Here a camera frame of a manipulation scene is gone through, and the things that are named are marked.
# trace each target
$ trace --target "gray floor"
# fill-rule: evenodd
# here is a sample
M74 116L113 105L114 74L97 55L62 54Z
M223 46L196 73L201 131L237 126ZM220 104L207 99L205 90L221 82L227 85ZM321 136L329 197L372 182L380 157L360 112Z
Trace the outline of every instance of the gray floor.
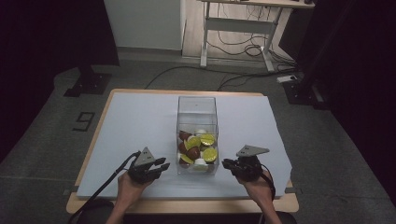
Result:
M21 141L0 165L0 223L65 223L65 206L93 132L115 88L143 89L162 71L198 61L179 55L124 51L120 67L95 66L113 75L104 95L63 97L78 71L54 80L55 90ZM213 61L208 69L257 73L261 63ZM215 91L224 74L175 69L148 88ZM253 78L224 91L267 95L293 166L291 179L299 190L299 223L395 223L396 209L359 151L329 111L290 105L276 76ZM80 112L94 112L87 132L75 132Z

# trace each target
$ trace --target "metal bracket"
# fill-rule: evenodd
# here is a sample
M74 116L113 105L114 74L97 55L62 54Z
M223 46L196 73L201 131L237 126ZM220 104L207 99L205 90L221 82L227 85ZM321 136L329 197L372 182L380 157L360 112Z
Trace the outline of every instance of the metal bracket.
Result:
M237 157L251 157L251 156L256 156L262 153L267 153L269 152L270 149L268 148L264 148L264 147L253 147L253 146L248 146L245 145L244 147L241 148L241 150L239 150L236 153Z

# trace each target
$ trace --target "person's right hand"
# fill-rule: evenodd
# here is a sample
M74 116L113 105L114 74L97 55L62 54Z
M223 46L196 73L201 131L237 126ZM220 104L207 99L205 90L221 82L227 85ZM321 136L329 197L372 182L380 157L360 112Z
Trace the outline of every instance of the person's right hand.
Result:
M263 174L271 179L268 171L264 171ZM268 183L259 177L256 181L246 182L242 179L236 178L239 184L243 185L247 190L248 196L258 205L261 203L272 203L272 192Z
M267 171L263 173L271 179L270 174ZM256 181L246 182L239 178L236 178L238 182L245 187L248 196L260 207L265 217L265 223L268 224L281 224L279 217L277 216L274 204L272 202L272 192L268 183L259 177Z

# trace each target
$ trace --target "white tabletop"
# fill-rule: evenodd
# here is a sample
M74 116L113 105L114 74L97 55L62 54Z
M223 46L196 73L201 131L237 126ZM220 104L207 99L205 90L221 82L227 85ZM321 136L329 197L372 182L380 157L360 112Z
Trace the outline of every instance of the white tabletop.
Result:
M143 198L246 198L245 189L229 170L219 166L215 175L177 175L176 127L178 94L115 92L90 161L78 188L78 197L91 196L132 153L148 147L155 158L171 165L142 195ZM219 159L236 160L244 145L267 147L259 160L275 180L282 196L290 180L291 164L265 96L214 96L219 121ZM115 198L117 179L100 194Z

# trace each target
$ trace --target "person's left hand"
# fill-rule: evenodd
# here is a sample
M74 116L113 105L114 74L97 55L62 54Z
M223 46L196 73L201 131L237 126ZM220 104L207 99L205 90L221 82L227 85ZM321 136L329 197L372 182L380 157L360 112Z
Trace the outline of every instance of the person's left hand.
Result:
M119 192L117 194L115 209L125 212L132 204L139 200L143 190L152 183L138 184L125 172L119 177Z

